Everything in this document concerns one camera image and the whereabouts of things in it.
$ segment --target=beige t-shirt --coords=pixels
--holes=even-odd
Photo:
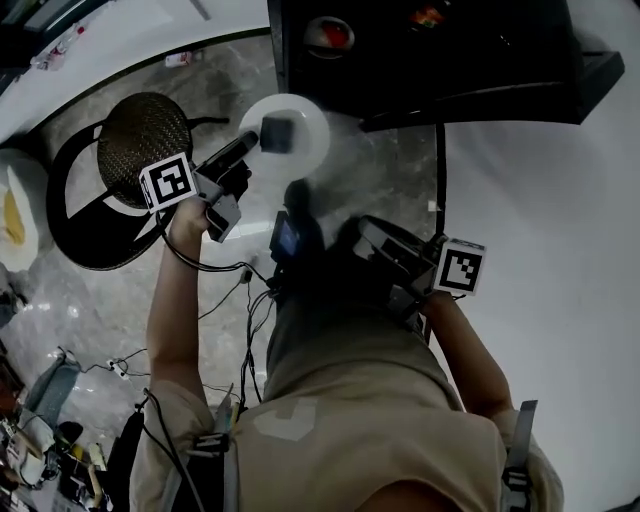
[[[424,343],[384,320],[367,325],[366,336],[362,325],[342,325],[330,340],[293,351],[270,375],[264,403],[241,416],[233,431],[240,509],[352,511],[410,480],[462,511],[499,510],[517,412],[491,420],[463,412]],[[193,394],[170,382],[153,391],[178,450],[211,431],[213,418]],[[155,410],[146,411],[161,439]],[[535,440],[528,464],[538,510],[562,510],[562,485]],[[132,511],[158,509],[171,467],[143,433]]]

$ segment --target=marble floor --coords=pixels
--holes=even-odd
[[[277,93],[268,36],[204,48],[190,66],[168,69],[163,62],[126,74],[96,90],[43,128],[51,155],[80,128],[107,116],[123,98],[140,91],[166,94],[188,117],[227,116],[229,125],[203,125],[194,130],[193,160],[198,163],[231,141],[243,114],[256,101]],[[364,134],[357,120],[328,113],[331,149],[320,169],[309,177],[312,208],[327,241],[354,213],[370,213],[428,238],[435,228],[435,133],[431,127]],[[76,160],[67,185],[68,213],[73,214],[105,190],[96,164],[96,146]],[[269,275],[273,264],[268,244],[273,220],[282,209],[285,175],[256,175],[242,197],[242,220],[223,244],[204,244],[202,260],[214,264],[254,260]],[[145,326],[155,286],[162,242],[134,262],[110,272],[82,269],[54,248],[20,276],[29,306],[18,313],[0,338],[27,386],[52,362],[57,346],[72,350],[82,364],[105,364],[144,347]],[[237,282],[237,273],[200,276],[200,308],[207,311]],[[255,297],[263,288],[252,285]],[[213,387],[239,384],[246,343],[247,290],[238,288],[200,325],[203,381]],[[275,313],[254,341],[257,376],[264,383],[265,349]],[[128,361],[130,371],[145,373],[144,352]],[[147,377],[122,380],[94,368],[78,378],[62,416],[85,426],[81,441],[99,441],[105,452],[119,434],[133,404],[141,400]],[[207,389],[211,404],[223,394]],[[248,390],[249,401],[255,396]]]

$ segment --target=yellow object on white bag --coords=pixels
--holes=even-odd
[[[0,150],[0,262],[27,270],[51,247],[46,212],[47,173],[17,149]]]

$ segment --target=white bowl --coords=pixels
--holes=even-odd
[[[239,133],[254,131],[259,136],[265,116],[293,122],[292,148],[287,154],[265,153],[258,143],[244,158],[252,172],[280,173],[297,180],[320,167],[329,152],[331,135],[327,118],[314,103],[295,94],[269,96],[249,109],[242,118]]]

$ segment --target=black chair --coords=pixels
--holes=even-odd
[[[191,130],[202,123],[228,123],[226,118],[187,119],[180,107],[158,93],[138,93],[118,103],[109,116],[73,135],[55,157],[47,188],[49,228],[60,250],[91,270],[111,270],[146,251],[169,224],[175,208],[165,210],[160,225],[141,235],[150,215],[127,215],[105,204],[147,209],[138,176],[155,162],[184,152],[191,161]],[[98,170],[107,191],[71,218],[65,189],[69,170],[80,152],[98,142]]]

